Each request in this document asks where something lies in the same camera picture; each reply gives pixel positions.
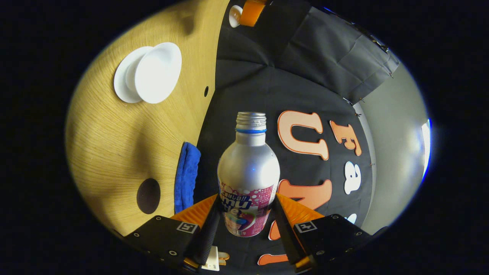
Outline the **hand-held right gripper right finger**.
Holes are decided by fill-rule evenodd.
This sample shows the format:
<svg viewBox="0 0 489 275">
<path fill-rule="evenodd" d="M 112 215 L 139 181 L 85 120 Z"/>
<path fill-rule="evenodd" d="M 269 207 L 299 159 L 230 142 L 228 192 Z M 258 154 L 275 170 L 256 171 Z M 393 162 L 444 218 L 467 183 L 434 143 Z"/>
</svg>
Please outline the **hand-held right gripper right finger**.
<svg viewBox="0 0 489 275">
<path fill-rule="evenodd" d="M 281 194 L 276 195 L 272 212 L 296 273 L 338 273 L 373 239 L 339 214 L 321 215 Z"/>
</svg>

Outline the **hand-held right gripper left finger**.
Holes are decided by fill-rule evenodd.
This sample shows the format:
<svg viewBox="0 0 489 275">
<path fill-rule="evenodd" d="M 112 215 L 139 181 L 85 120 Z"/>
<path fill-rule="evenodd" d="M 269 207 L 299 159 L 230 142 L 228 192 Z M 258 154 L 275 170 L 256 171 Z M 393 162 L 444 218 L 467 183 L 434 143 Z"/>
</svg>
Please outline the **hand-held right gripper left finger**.
<svg viewBox="0 0 489 275">
<path fill-rule="evenodd" d="M 181 273 L 197 273 L 206 264 L 221 213 L 219 195 L 168 218 L 156 215 L 123 237 L 134 249 Z"/>
</svg>

